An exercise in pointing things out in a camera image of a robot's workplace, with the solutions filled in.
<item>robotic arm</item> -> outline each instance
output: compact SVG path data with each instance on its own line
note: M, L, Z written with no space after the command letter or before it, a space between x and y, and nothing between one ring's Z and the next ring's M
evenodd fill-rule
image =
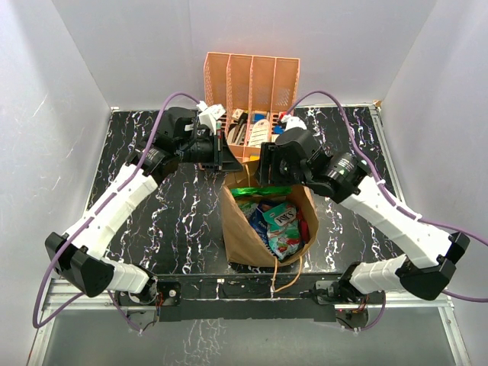
M47 238L46 248L53 259L69 236L91 218L88 228L67 247L55 268L87 296L95 297L104 290L126 291L135 301L151 303L156 297L157 278L145 268L104 258L115 233L179 163L200 163L221 172L242 169L218 122L225 113L223 107L208 107L203 102L198 107L198 116L184 108L165 111L135 178L120 186L140 162L145 142L136 146L114 182L79 222L62 236L51 233ZM374 291L405 289L422 299L434 300L451 280L469 239L403 216L383 197L369 173L366 164L352 154L327 155L310 131L293 127L275 143L262 144L256 178L260 185L306 185L316 194L330 197L363 216L405 253L388 261L351 264L339 281L326 290L315 289L322 298L355 301ZM105 205L111 195L113 199Z

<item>plastic crate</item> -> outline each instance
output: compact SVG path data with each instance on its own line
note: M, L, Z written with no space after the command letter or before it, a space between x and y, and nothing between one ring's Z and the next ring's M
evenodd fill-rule
M247 146L255 112L269 113L271 131L278 116L294 103L300 77L300 59L209 52L204 64L205 102L222 104L226 115L221 118L225 134L229 132L235 109L248 111L244 143L229 143L235 157L247 162L259 155L260 148Z

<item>white wall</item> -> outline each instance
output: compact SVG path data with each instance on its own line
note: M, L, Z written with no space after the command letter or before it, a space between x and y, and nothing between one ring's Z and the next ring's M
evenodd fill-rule
M301 58L299 95L382 99L435 0L53 0L110 106L203 98L208 51ZM311 97L313 102L329 102Z
M488 3L440 1L384 100L384 126L408 204L488 237ZM450 289L488 297L488 248L473 241ZM455 301L475 365L488 356L486 304Z
M81 214L110 109L51 2L0 0L0 81L0 364L17 365L44 240Z

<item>marble tabletop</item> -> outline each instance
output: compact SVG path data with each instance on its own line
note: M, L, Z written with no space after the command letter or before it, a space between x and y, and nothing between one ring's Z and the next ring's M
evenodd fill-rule
M387 164L368 107L346 108L355 139L393 192ZM138 141L150 133L157 111L114 112L101 154L90 207L114 180ZM307 127L329 152L350 151L337 108L298 108ZM203 172L193 164L178 171L145 199L111 242L107 257L132 262L156 274L218 274L272 271L229 264L220 224L219 191L223 173ZM366 220L329 199L314 196L320 221L317 241L304 257L305 273L342 273L351 262L375 262L401 251ZM296 272L297 263L280 268Z

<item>brown paper bag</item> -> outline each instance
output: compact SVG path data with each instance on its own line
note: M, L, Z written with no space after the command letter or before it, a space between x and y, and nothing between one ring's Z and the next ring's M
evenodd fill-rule
M232 188L258 187L254 173L258 168L258 161L244 163L244 170L238 173L229 173L220 192L220 206L222 212L223 240L226 246L228 262L256 267L274 267L275 257L269 252L257 232L249 225L244 213L237 206L236 200L230 193ZM308 224L310 241L286 261L279 262L278 266L289 265L304 255L315 243L319 231L319 219L316 215L310 190L301 185L292 187L287 201L301 208L303 217Z

